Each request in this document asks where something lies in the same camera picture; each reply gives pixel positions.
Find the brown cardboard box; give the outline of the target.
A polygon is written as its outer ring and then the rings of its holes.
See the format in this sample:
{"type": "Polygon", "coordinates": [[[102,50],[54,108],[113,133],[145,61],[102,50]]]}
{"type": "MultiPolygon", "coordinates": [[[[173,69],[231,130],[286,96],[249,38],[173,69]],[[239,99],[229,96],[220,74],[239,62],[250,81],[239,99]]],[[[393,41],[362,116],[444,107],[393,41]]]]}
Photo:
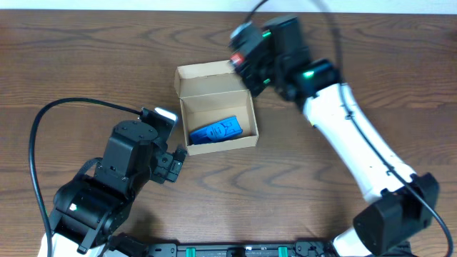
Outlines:
{"type": "Polygon", "coordinates": [[[179,66],[174,88],[179,98],[185,147],[191,156],[252,147],[258,127],[250,91],[228,60],[179,66]],[[190,133],[217,121],[236,117],[242,133],[218,143],[195,144],[190,133]]]}

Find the blue plastic case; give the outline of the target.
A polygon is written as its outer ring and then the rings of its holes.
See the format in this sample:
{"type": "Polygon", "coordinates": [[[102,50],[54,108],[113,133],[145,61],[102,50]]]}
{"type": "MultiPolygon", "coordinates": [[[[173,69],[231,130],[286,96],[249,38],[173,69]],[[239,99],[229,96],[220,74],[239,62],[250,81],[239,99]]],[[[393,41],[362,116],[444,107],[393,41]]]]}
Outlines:
{"type": "Polygon", "coordinates": [[[242,132],[243,129],[238,119],[231,116],[191,132],[190,139],[195,145],[218,143],[241,135],[242,132]]]}

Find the red and black utility knife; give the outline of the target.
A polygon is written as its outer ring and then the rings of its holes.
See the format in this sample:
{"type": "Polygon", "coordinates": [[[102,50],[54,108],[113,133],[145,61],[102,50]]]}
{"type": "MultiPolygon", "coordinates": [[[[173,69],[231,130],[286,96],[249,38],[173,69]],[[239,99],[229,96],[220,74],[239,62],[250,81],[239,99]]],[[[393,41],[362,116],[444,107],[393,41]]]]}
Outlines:
{"type": "Polygon", "coordinates": [[[241,66],[244,63],[244,57],[239,52],[236,52],[236,53],[231,55],[230,61],[235,67],[238,67],[238,66],[241,66]]]}

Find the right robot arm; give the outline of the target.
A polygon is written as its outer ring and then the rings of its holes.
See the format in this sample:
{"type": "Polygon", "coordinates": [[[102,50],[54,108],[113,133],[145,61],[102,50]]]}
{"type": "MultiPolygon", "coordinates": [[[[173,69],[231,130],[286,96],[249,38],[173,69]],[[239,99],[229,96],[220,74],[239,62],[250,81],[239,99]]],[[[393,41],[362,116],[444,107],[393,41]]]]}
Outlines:
{"type": "Polygon", "coordinates": [[[272,86],[332,145],[354,177],[367,207],[333,239],[339,256],[382,256],[427,228],[436,217],[439,185],[419,176],[382,139],[358,106],[340,71],[314,60],[295,16],[231,34],[231,63],[252,96],[272,86]]]}

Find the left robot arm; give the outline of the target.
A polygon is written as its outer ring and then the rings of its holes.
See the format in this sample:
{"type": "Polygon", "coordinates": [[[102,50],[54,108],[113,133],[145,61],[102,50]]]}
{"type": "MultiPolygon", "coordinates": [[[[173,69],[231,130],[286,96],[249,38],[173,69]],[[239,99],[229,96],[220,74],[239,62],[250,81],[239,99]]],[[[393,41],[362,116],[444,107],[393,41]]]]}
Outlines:
{"type": "Polygon", "coordinates": [[[167,151],[176,125],[169,118],[141,118],[117,124],[101,158],[88,160],[54,196],[51,242],[40,256],[147,256],[149,246],[115,231],[129,217],[149,181],[176,181],[186,151],[167,151]]]}

